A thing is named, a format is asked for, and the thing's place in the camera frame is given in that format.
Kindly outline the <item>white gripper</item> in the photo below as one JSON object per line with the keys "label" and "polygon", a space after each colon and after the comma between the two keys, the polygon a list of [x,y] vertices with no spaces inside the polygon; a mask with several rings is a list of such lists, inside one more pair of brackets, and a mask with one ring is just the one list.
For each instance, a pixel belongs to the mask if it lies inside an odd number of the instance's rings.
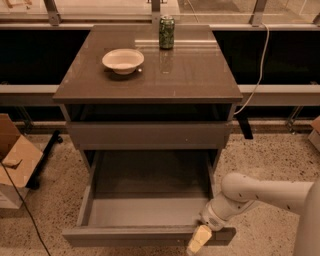
{"label": "white gripper", "polygon": [[211,199],[200,212],[201,222],[188,243],[186,252],[194,256],[212,237],[212,231],[220,231],[234,216],[243,213],[249,202],[238,202],[226,197],[222,192]]}

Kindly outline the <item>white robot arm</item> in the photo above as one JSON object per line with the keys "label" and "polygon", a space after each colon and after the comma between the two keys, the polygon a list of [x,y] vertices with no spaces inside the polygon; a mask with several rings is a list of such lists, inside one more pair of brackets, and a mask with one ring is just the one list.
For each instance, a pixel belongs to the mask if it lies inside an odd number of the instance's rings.
{"label": "white robot arm", "polygon": [[320,254],[320,179],[315,182],[258,180],[241,173],[229,173],[221,182],[221,191],[200,213],[199,225],[187,246],[195,256],[232,217],[263,202],[300,216],[293,256]]}

